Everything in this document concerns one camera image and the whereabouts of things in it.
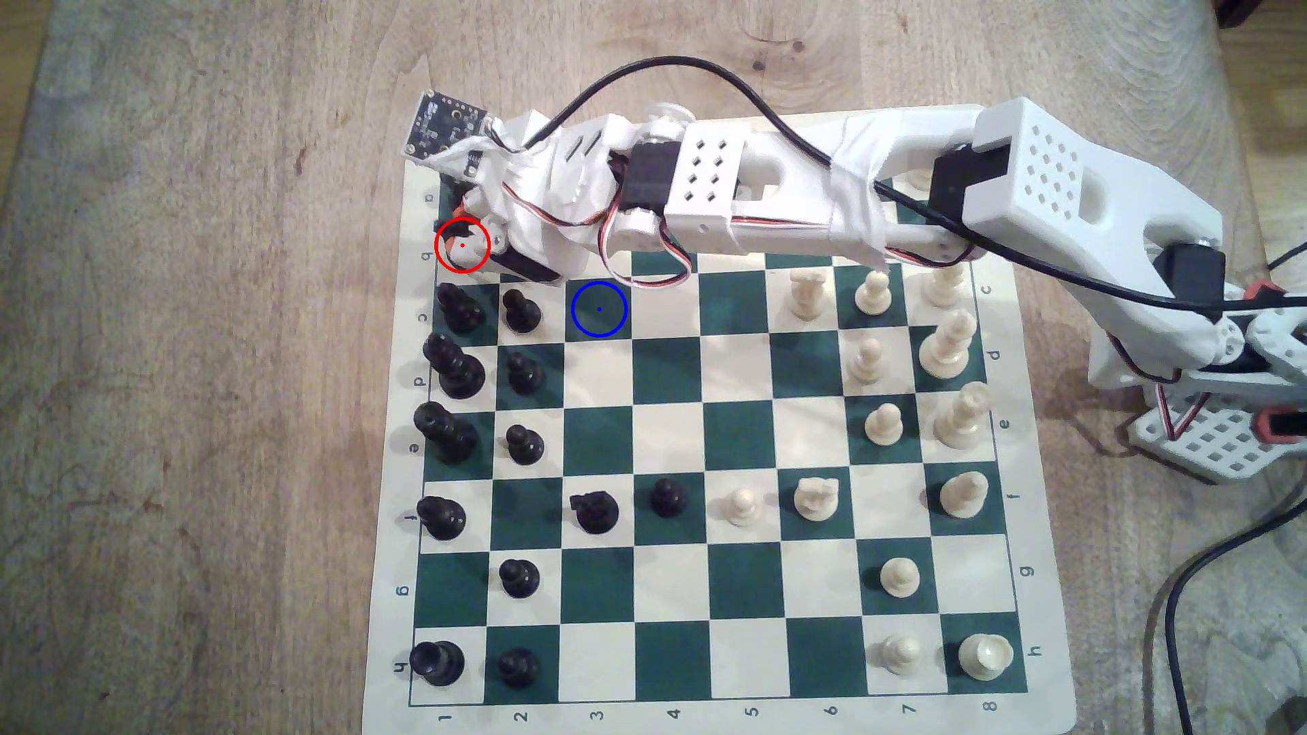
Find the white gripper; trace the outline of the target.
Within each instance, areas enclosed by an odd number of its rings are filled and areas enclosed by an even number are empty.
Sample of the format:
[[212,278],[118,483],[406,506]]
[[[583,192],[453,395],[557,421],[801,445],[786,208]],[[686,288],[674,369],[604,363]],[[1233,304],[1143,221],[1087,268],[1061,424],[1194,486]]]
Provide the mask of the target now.
[[605,114],[555,129],[531,149],[528,139],[548,124],[532,110],[508,120],[491,118],[488,128],[519,154],[505,154],[493,177],[508,184],[473,186],[461,194],[454,216],[480,220],[489,238],[489,258],[506,275],[553,282],[582,275],[595,258],[597,225],[613,200],[617,180],[610,152],[629,146],[629,122]]

